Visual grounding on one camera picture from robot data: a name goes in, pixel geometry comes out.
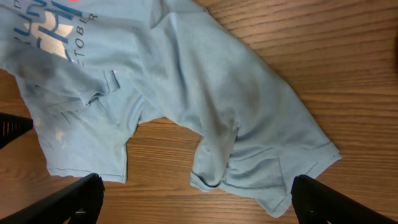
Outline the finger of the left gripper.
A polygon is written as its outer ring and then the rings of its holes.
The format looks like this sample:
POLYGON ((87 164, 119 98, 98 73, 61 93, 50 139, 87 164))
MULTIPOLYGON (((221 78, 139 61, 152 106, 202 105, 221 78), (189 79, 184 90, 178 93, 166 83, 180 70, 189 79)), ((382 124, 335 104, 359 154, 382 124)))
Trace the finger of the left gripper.
POLYGON ((33 128, 33 120, 30 118, 1 113, 0 119, 0 148, 5 147, 33 128))

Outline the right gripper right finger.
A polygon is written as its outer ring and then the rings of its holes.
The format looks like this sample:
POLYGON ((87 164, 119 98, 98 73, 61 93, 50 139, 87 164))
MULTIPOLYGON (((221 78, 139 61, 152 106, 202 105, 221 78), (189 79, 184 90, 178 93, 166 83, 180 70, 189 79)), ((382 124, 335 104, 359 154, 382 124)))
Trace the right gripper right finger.
POLYGON ((300 224, 397 224, 307 176, 296 176, 292 205, 300 224))

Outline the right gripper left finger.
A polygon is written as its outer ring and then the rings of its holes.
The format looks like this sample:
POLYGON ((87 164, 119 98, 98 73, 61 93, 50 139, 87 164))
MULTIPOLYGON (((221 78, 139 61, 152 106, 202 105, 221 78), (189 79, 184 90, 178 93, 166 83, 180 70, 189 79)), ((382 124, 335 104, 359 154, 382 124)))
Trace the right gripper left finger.
POLYGON ((102 178, 95 173, 66 186, 42 200, 1 219, 1 224, 92 223, 104 200, 102 178))

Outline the light blue printed t-shirt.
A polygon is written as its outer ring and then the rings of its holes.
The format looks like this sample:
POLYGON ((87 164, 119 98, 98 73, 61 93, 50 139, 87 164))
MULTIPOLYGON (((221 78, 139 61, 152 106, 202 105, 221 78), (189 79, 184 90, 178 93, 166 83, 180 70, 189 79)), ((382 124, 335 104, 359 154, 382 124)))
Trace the light blue printed t-shirt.
POLYGON ((15 76, 51 175, 127 181, 126 143, 166 117, 201 136, 192 186, 272 217, 339 150, 293 89, 193 1, 2 1, 15 76))

